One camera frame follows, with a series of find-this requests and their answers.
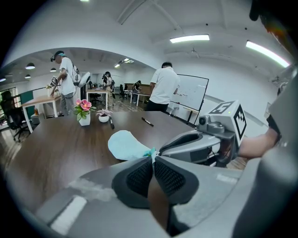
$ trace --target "white flower pot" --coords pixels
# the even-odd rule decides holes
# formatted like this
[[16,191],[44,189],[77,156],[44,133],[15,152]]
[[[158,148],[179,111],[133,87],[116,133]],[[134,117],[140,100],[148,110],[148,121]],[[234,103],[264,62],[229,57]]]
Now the white flower pot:
[[109,116],[105,116],[105,117],[101,117],[101,116],[99,116],[99,117],[98,117],[99,121],[100,121],[100,122],[103,122],[103,123],[104,123],[104,122],[107,122],[107,121],[108,121],[108,118],[109,118]]
[[88,126],[90,125],[90,113],[88,115],[86,115],[86,119],[81,118],[79,120],[79,123],[81,124],[81,126]]

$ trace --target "black sleeve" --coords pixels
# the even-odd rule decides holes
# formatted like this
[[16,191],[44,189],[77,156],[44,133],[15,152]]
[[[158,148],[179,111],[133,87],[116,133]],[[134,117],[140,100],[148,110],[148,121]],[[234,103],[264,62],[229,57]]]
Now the black sleeve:
[[274,131],[276,131],[278,136],[280,136],[280,131],[278,129],[278,126],[276,125],[276,123],[271,115],[267,118],[267,122],[268,122],[268,126],[270,128],[272,128]]

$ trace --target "floor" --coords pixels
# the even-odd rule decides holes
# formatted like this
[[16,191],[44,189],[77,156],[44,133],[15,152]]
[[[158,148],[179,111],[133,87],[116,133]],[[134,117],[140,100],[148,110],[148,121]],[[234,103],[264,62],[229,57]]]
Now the floor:
[[[105,105],[102,103],[97,102],[94,106],[96,106],[98,110],[105,109]],[[145,106],[146,104],[143,104],[142,102],[139,102],[138,107],[134,104],[130,104],[129,99],[121,99],[118,101],[118,96],[116,96],[116,99],[114,100],[114,106],[112,108],[109,108],[109,110],[113,112],[138,112],[143,111]],[[20,150],[22,142],[27,138],[27,136],[29,136],[29,132],[24,132],[20,137],[21,142],[19,143],[13,140],[13,133],[15,132],[9,129],[0,131],[0,165],[4,174],[6,173],[9,164],[14,159],[17,152]],[[230,169],[242,170],[245,168],[246,163],[246,159],[238,157],[235,160],[231,161],[227,165],[227,167]]]

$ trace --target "black pants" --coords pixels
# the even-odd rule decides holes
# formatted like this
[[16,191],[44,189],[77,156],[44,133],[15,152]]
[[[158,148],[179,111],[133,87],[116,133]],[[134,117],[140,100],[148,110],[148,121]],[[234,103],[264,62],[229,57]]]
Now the black pants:
[[168,108],[168,104],[158,104],[148,100],[147,107],[145,111],[161,111],[166,112]]

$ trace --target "black pen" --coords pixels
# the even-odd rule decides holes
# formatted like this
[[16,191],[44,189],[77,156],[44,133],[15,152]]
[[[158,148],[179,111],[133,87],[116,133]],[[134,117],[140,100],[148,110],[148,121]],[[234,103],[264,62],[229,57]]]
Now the black pen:
[[113,124],[113,122],[112,122],[112,118],[111,118],[111,117],[110,117],[110,124],[111,124],[111,128],[114,129],[115,126],[114,126],[114,124]]
[[142,120],[146,121],[150,126],[154,126],[151,122],[148,122],[144,117],[142,117]]

